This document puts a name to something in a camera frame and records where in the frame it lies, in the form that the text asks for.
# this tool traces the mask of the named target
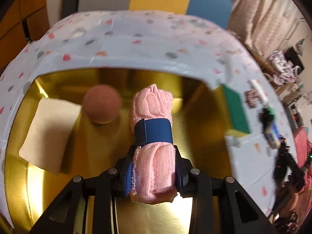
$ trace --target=pink fabric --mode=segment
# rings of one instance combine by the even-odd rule
[[[130,114],[132,132],[141,119],[166,118],[172,127],[170,92],[158,90],[155,84],[137,92]],[[138,147],[133,157],[132,201],[157,204],[172,201],[175,189],[175,149],[170,143],[158,142]]]
[[[308,154],[312,149],[312,144],[308,141],[307,133],[304,127],[300,127],[294,132],[294,142],[296,145],[298,166],[301,167],[305,164],[305,161],[308,158]],[[312,166],[310,166],[308,173],[305,175],[305,186],[302,188],[300,192],[311,187],[311,185],[312,185]],[[308,210],[310,210],[311,207],[312,207],[312,197],[310,198]]]

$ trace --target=brown ball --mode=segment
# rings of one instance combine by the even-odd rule
[[[99,84],[87,91],[82,109],[92,122],[106,124],[118,117],[121,103],[121,96],[115,88]]]

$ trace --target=beige sponge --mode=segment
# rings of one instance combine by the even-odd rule
[[[61,170],[66,144],[81,106],[60,99],[41,99],[30,125],[20,157],[57,174]]]

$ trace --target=golden metal tray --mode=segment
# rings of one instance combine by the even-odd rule
[[[81,114],[74,126],[58,175],[46,172],[19,157],[38,103],[43,97],[65,99],[81,104],[85,92],[105,83],[115,87],[123,98],[118,120],[106,125],[92,124]],[[174,96],[173,138],[182,157],[207,175],[223,178],[231,174],[220,113],[213,93],[203,83],[173,74],[134,69],[81,69],[38,77],[30,87],[15,117],[7,145],[5,189],[16,233],[28,233],[52,200],[75,175],[99,175],[126,155],[134,142],[129,129],[129,107],[133,95],[156,83]],[[92,219],[94,198],[90,198]],[[129,199],[117,200],[120,234],[188,233],[191,198],[173,203],[145,205]],[[92,221],[88,222],[92,233]]]

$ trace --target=white tablecloth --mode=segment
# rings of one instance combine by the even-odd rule
[[[258,80],[276,113],[279,132],[296,158],[282,105],[260,68],[227,31],[193,16],[168,12],[119,11],[71,15],[39,41],[27,45],[0,77],[0,162],[3,166],[13,119],[31,82],[39,75],[73,68],[143,68],[199,79],[211,89],[226,83],[244,99],[247,83]],[[226,136],[233,176],[264,213],[274,203],[276,150],[269,149],[258,120],[261,105],[244,104],[252,133]],[[11,223],[0,172],[0,210]]]

